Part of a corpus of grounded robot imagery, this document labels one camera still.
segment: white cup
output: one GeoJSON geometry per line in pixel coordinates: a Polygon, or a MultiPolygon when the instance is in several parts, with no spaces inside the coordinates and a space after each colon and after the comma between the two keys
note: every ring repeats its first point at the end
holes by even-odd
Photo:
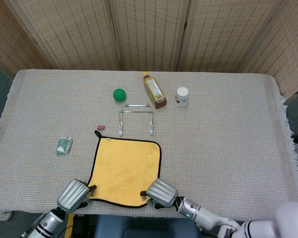
{"type": "Polygon", "coordinates": [[[177,107],[184,107],[188,103],[188,97],[189,90],[186,87],[180,87],[173,97],[173,102],[177,107]]]}

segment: small box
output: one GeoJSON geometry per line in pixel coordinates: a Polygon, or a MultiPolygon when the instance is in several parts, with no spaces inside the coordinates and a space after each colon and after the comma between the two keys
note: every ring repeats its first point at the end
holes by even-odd
{"type": "Polygon", "coordinates": [[[69,136],[61,136],[56,148],[56,155],[68,154],[72,145],[72,138],[69,136]]]}

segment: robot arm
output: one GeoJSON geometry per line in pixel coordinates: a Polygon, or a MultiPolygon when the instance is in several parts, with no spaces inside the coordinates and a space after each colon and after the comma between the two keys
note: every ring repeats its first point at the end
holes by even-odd
{"type": "Polygon", "coordinates": [[[277,223],[270,221],[245,222],[240,226],[236,221],[220,217],[201,207],[186,197],[178,195],[177,190],[157,178],[141,196],[149,196],[161,207],[175,206],[176,210],[191,219],[198,226],[212,230],[220,226],[218,238],[298,238],[298,203],[288,202],[276,211],[277,223]]]}
{"type": "Polygon", "coordinates": [[[96,186],[88,187],[86,183],[73,179],[58,197],[58,207],[48,212],[37,226],[35,222],[28,232],[36,226],[35,229],[29,235],[27,234],[28,232],[25,232],[21,235],[21,238],[51,237],[57,226],[64,221],[65,214],[87,206],[88,204],[83,202],[83,200],[89,192],[94,192],[95,190],[96,186]]]}
{"type": "Polygon", "coordinates": [[[177,190],[165,181],[157,178],[147,191],[141,192],[142,196],[149,196],[160,207],[175,206],[176,210],[197,223],[206,230],[212,230],[215,226],[221,226],[218,237],[230,237],[232,232],[237,231],[240,225],[229,218],[220,217],[213,212],[201,207],[186,197],[178,196],[177,190]]]}

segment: table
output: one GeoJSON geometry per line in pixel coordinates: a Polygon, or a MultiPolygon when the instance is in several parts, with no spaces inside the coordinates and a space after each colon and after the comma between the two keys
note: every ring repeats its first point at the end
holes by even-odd
{"type": "MultiPolygon", "coordinates": [[[[274,79],[263,74],[150,72],[168,103],[147,115],[124,117],[123,138],[162,148],[160,177],[205,208],[235,220],[274,219],[283,202],[298,201],[298,164],[274,79]],[[173,104],[176,89],[189,103],[173,104]]],[[[22,70],[0,120],[0,211],[43,212],[73,179],[88,181],[98,139],[119,137],[122,104],[150,104],[140,72],[22,70]],[[116,88],[127,99],[113,100],[116,88]],[[60,136],[68,155],[56,156],[60,136]]],[[[129,209],[91,202],[77,213],[180,217],[174,209],[129,209]]]]}

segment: wall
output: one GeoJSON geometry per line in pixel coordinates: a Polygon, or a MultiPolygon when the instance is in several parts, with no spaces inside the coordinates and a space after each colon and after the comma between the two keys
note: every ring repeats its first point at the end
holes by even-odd
{"type": "Polygon", "coordinates": [[[121,70],[107,0],[6,0],[55,69],[121,70]]]}
{"type": "Polygon", "coordinates": [[[281,0],[192,0],[179,71],[238,72],[281,0]]]}
{"type": "Polygon", "coordinates": [[[275,77],[286,99],[298,91],[298,0],[281,6],[242,72],[275,77]]]}
{"type": "Polygon", "coordinates": [[[124,70],[175,71],[188,0],[110,0],[124,70]]]}
{"type": "Polygon", "coordinates": [[[13,78],[20,69],[28,68],[50,66],[0,0],[0,69],[13,78]]]}

